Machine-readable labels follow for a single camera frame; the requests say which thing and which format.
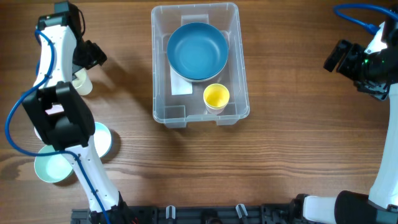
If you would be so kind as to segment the pale green cup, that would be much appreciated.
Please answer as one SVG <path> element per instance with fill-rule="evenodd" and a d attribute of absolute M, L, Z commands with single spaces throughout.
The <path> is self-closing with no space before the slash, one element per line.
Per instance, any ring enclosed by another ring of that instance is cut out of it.
<path fill-rule="evenodd" d="M 73 74 L 72 85 L 81 96 L 90 94 L 93 89 L 92 82 L 84 68 Z"/>

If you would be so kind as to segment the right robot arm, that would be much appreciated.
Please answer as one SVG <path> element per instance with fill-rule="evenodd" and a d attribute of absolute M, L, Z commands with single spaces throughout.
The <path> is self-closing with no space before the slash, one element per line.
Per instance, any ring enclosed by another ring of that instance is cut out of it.
<path fill-rule="evenodd" d="M 386 15 L 379 26 L 341 13 L 367 9 Z M 397 223 L 397 5 L 339 4 L 333 12 L 373 35 L 367 47 L 340 40 L 324 63 L 353 81 L 359 92 L 389 100 L 389 124 L 377 177 L 369 194 L 342 191 L 335 197 L 300 194 L 290 203 L 287 221 L 307 223 Z"/>

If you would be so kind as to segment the yellow cup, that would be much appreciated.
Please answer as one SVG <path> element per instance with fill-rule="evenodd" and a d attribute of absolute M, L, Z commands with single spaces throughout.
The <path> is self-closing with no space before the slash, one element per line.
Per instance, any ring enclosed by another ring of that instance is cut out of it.
<path fill-rule="evenodd" d="M 203 92 L 205 104 L 215 110 L 224 108 L 228 104 L 229 98 L 229 90 L 219 83 L 208 85 Z"/>

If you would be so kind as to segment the pink cup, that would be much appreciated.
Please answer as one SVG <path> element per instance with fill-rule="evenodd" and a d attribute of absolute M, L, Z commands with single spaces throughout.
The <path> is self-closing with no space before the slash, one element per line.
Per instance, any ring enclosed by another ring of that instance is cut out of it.
<path fill-rule="evenodd" d="M 211 106 L 208 103 L 205 103 L 206 109 L 210 114 L 220 114 L 224 111 L 228 104 L 224 104 L 223 106 Z"/>

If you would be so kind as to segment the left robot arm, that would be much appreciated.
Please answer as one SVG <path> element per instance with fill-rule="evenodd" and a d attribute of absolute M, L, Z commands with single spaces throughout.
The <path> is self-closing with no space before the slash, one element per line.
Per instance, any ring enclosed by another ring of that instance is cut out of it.
<path fill-rule="evenodd" d="M 107 56 L 96 43 L 83 40 L 85 22 L 79 8 L 64 1 L 54 9 L 39 17 L 38 76 L 21 103 L 41 140 L 72 166 L 88 197 L 90 222 L 131 223 L 134 216 L 96 152 L 93 115 L 72 85 L 77 71 L 102 65 Z"/>

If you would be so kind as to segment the light blue small bowl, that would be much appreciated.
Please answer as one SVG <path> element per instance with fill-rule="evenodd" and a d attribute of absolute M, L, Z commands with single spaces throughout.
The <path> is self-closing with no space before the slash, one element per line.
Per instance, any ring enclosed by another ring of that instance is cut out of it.
<path fill-rule="evenodd" d="M 111 131 L 103 123 L 95 122 L 95 149 L 100 158 L 107 155 L 112 146 Z"/>

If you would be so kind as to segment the dark blue bowl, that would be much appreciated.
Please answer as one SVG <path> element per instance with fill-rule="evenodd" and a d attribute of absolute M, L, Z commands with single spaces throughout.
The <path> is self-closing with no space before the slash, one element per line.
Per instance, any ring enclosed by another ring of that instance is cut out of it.
<path fill-rule="evenodd" d="M 216 27 L 192 22 L 173 32 L 166 53 L 169 64 L 179 74 L 204 79 L 216 75 L 227 64 L 229 46 Z"/>

